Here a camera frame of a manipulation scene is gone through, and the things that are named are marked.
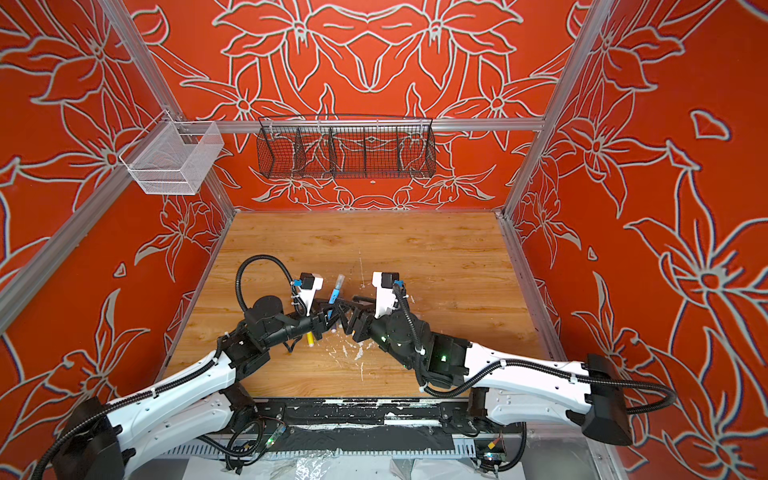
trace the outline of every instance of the orange wall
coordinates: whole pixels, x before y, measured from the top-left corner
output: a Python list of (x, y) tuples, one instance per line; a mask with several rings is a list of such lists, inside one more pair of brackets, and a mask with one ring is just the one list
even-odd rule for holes
[[(573, 0), (546, 8), (535, 0), (311, 2), (311, 10), (310, 2), (219, 3), (126, 1), (190, 119), (541, 115), (588, 7)], [(488, 209), (504, 203), (533, 135), (439, 135), (437, 177), (375, 183), (266, 180), (256, 172), (253, 136), (227, 137), (231, 155), (216, 172), (243, 210)]]
[(92, 3), (0, 2), (0, 290), (160, 112)]
[[(160, 109), (89, 0), (0, 2), (0, 84), (2, 288)], [(118, 198), (0, 336), (0, 478), (84, 400), (154, 381), (223, 226), (206, 187)]]
[(515, 211), (568, 357), (680, 395), (631, 478), (768, 472), (765, 45), (764, 2), (619, 0)]
[(118, 198), (2, 335), (0, 478), (24, 478), (85, 400), (154, 382), (224, 224), (206, 186)]

